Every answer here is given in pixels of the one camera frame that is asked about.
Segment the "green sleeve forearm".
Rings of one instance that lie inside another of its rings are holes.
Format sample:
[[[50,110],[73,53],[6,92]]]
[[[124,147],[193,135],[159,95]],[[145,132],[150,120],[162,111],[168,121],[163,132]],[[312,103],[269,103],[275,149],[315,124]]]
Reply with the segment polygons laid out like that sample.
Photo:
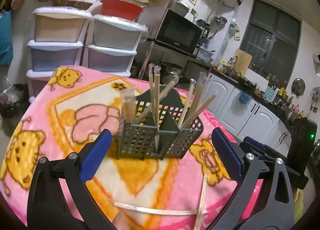
[[[295,189],[293,191],[294,199],[294,223],[297,223],[303,216],[303,191],[301,189]]]

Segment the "right hand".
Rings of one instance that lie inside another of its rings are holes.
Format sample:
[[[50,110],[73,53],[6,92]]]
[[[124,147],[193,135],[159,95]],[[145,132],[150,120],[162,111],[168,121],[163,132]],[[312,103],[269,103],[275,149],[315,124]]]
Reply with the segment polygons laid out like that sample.
[[[114,217],[112,224],[117,230],[130,230],[128,224],[125,222],[125,215],[123,212],[118,212]]]

